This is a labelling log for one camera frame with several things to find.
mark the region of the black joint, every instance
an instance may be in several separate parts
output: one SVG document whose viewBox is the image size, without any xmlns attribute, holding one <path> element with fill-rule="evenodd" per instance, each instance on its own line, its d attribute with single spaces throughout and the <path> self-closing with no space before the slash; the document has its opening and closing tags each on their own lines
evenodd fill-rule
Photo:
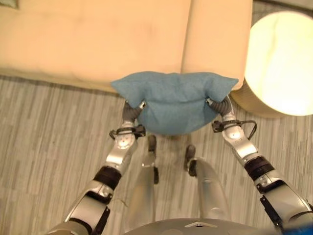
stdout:
<svg viewBox="0 0 313 235">
<path fill-rule="evenodd" d="M 121 173 L 115 168 L 103 166 L 94 177 L 94 180 L 99 181 L 114 190 L 121 177 Z"/>
<path fill-rule="evenodd" d="M 146 128 L 143 125 L 138 125 L 135 129 L 134 135 L 135 135 L 136 140 L 139 137 L 146 136 Z"/>
<path fill-rule="evenodd" d="M 107 197 L 104 197 L 104 196 L 99 195 L 98 193 L 89 191 L 87 192 L 86 195 L 106 205 L 109 204 L 111 199 L 113 198 L 113 195 L 111 193 L 109 193 Z"/>
<path fill-rule="evenodd" d="M 192 160 L 189 164 L 189 175 L 190 176 L 197 176 L 197 171 L 196 171 L 196 166 L 197 166 L 197 160 Z"/>
<path fill-rule="evenodd" d="M 108 217 L 110 215 L 110 209 L 108 207 L 106 207 L 106 209 L 104 210 L 98 224 L 96 225 L 95 229 L 93 230 L 93 232 L 91 233 L 91 235 L 101 235 L 105 225 L 107 224 L 107 220 Z"/>
<path fill-rule="evenodd" d="M 249 161 L 245 165 L 245 169 L 252 180 L 255 181 L 275 168 L 264 157 L 260 156 Z"/>
<path fill-rule="evenodd" d="M 275 225 L 275 227 L 279 227 L 280 229 L 283 229 L 282 227 L 282 219 L 279 217 L 273 206 L 270 204 L 270 202 L 267 200 L 265 196 L 260 198 L 260 201 L 262 205 L 264 206 L 265 212 L 268 214 L 269 218 Z"/>
<path fill-rule="evenodd" d="M 221 116 L 224 116 L 228 114 L 231 111 L 231 101 L 226 96 L 225 99 L 222 102 L 215 102 L 210 105 L 210 107 L 215 110 L 217 113 L 219 113 Z"/>
<path fill-rule="evenodd" d="M 91 235 L 92 227 L 88 223 L 86 223 L 85 221 L 77 219 L 77 218 L 70 218 L 69 221 L 73 221 L 73 222 L 76 222 L 76 223 L 83 225 L 86 228 L 88 234 Z"/>
<path fill-rule="evenodd" d="M 266 187 L 263 187 L 261 184 L 257 184 L 256 188 L 258 189 L 259 193 L 264 194 L 284 184 L 284 181 L 278 180 L 270 185 L 267 185 Z"/>
</svg>

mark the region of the couch cushion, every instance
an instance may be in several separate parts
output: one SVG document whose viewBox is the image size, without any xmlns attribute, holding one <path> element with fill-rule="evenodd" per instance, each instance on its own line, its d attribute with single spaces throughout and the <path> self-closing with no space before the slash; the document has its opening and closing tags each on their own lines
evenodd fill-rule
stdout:
<svg viewBox="0 0 313 235">
<path fill-rule="evenodd" d="M 180 72 L 190 0 L 25 0 L 0 7 L 0 72 L 107 86 Z"/>
</svg>

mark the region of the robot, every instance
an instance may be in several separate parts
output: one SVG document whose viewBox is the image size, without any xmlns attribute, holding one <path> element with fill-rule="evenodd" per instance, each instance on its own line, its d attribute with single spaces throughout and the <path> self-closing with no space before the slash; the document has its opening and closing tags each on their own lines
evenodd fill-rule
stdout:
<svg viewBox="0 0 313 235">
<path fill-rule="evenodd" d="M 295 226 L 312 226 L 312 205 L 292 188 L 250 141 L 256 130 L 256 123 L 238 121 L 228 96 L 222 102 L 208 98 L 206 103 L 222 116 L 222 121 L 212 123 L 213 131 L 222 133 L 225 142 L 232 148 L 235 157 L 262 194 L 260 201 L 277 231 L 290 231 Z M 137 147 L 137 139 L 145 136 L 145 128 L 141 125 L 135 126 L 135 120 L 144 106 L 144 101 L 137 108 L 132 108 L 125 102 L 123 124 L 116 131 L 110 132 L 114 139 L 114 147 L 108 154 L 105 165 L 77 198 L 64 222 L 51 229 L 47 235 L 102 234 L 110 214 L 108 204 L 113 197 L 114 189 L 129 166 L 131 156 Z M 242 125 L 246 122 L 255 124 L 249 137 L 246 137 L 242 130 Z M 153 179 L 155 183 L 158 181 L 157 168 L 154 164 L 155 145 L 155 138 L 149 137 L 149 154 L 142 163 L 139 180 Z M 138 211 L 130 208 L 132 212 L 129 213 L 130 223 L 127 228 L 129 232 L 126 235 L 257 234 L 257 230 L 252 227 L 229 221 L 226 199 L 216 174 L 208 163 L 196 159 L 194 155 L 194 146 L 188 146 L 184 167 L 189 175 L 198 179 L 201 217 L 149 223 L 153 221 L 153 207 L 147 207 L 141 213 L 137 213 L 140 216 L 135 218 L 132 217 L 132 212 Z M 151 195 L 145 195 L 142 191 L 138 195 L 141 196 L 132 198 L 134 207 L 136 204 L 149 203 L 151 200 Z"/>
</svg>

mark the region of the couch armrest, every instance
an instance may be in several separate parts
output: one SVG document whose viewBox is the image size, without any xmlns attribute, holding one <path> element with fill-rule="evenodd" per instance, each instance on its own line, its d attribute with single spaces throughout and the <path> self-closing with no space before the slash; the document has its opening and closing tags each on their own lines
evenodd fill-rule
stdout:
<svg viewBox="0 0 313 235">
<path fill-rule="evenodd" d="M 209 71 L 244 80 L 252 0 L 194 0 L 182 72 Z"/>
</svg>

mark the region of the black cable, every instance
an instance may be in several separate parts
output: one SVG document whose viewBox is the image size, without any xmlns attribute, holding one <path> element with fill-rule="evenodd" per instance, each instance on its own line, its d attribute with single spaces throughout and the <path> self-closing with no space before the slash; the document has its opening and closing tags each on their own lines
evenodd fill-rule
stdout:
<svg viewBox="0 0 313 235">
<path fill-rule="evenodd" d="M 248 140 L 250 140 L 252 138 L 252 136 L 255 134 L 256 129 L 258 128 L 257 123 L 255 121 L 253 121 L 253 120 L 248 120 L 248 121 L 231 120 L 231 121 L 222 122 L 221 123 L 221 125 L 222 125 L 221 131 L 226 130 L 226 129 L 230 128 L 230 127 L 234 127 L 234 126 L 242 126 L 242 125 L 244 125 L 246 123 L 253 123 L 254 124 L 254 126 L 252 128 L 252 131 L 251 131 L 249 137 L 247 138 Z"/>
</svg>

